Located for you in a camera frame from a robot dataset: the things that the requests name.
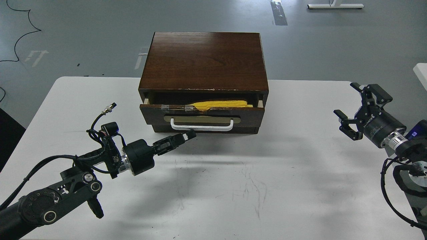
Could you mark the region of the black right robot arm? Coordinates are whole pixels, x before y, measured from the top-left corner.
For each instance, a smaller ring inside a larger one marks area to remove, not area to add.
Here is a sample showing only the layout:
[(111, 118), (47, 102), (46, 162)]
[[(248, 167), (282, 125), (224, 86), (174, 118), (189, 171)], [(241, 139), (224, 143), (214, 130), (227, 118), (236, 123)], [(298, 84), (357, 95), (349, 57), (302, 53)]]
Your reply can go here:
[(391, 114), (384, 106), (393, 98), (378, 84), (362, 86), (356, 82), (350, 84), (361, 96), (361, 106), (350, 119), (341, 110), (334, 110), (340, 122), (340, 131), (352, 140), (367, 137), (378, 148), (390, 148), (394, 158), (387, 158), (380, 172), (380, 187), (383, 197), (391, 210), (410, 226), (426, 230), (426, 225), (415, 222), (401, 214), (392, 205), (386, 193), (385, 175), (394, 163), (393, 178), (398, 187), (406, 194), (426, 198), (426, 161), (427, 140), (426, 120), (419, 121), (412, 129)]

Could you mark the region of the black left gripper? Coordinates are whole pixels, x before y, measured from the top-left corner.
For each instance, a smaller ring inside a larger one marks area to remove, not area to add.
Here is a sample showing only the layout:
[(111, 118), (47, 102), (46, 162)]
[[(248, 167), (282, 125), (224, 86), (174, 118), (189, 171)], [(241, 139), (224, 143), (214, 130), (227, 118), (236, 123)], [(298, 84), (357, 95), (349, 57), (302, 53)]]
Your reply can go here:
[(133, 176), (137, 176), (155, 166), (154, 151), (158, 156), (163, 155), (195, 137), (195, 131), (190, 130), (158, 140), (153, 143), (153, 147), (149, 146), (143, 139), (136, 140), (122, 148), (126, 159), (125, 163)]

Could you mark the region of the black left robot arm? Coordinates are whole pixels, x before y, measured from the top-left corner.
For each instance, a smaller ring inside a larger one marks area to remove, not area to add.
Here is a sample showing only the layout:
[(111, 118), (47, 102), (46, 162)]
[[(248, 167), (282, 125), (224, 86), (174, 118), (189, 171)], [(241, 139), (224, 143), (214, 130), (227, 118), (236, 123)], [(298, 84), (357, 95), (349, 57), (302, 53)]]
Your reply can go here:
[[(113, 179), (126, 170), (137, 176), (155, 166), (155, 155), (170, 152), (196, 137), (195, 131), (189, 130), (158, 140), (151, 146), (143, 139), (128, 144), (122, 139), (122, 152), (119, 152), (113, 140), (113, 137), (119, 135), (116, 122), (102, 125), (99, 131), (94, 129), (98, 120), (112, 112), (115, 107), (116, 103), (106, 107), (87, 130), (89, 137), (99, 143), (101, 148), (81, 156), (55, 155), (45, 158), (34, 166), (22, 183), (1, 204), (2, 240), (18, 240), (37, 227), (55, 223), (83, 203), (88, 204), (97, 218), (102, 218), (104, 213), (97, 196), (103, 186), (95, 172), (109, 174)], [(73, 161), (71, 168), (60, 173), (61, 181), (34, 190), (12, 204), (26, 182), (38, 170), (60, 158)]]

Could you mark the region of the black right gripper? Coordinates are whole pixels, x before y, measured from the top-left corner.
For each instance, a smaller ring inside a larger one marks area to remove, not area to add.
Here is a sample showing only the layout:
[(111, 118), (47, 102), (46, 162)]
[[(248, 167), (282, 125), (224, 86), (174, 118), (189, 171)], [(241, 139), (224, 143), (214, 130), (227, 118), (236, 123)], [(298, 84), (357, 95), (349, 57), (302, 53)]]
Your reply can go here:
[[(355, 114), (355, 119), (349, 119), (341, 110), (334, 110), (340, 122), (340, 131), (351, 140), (361, 140), (363, 135), (366, 136), (378, 148), (384, 148), (384, 140), (392, 132), (404, 133), (407, 129), (399, 120), (394, 118), (383, 107), (392, 102), (390, 96), (378, 84), (368, 84), (362, 86), (356, 82), (350, 83), (350, 86), (358, 91), (361, 95), (359, 111)], [(350, 124), (356, 124), (358, 131), (354, 131)]]

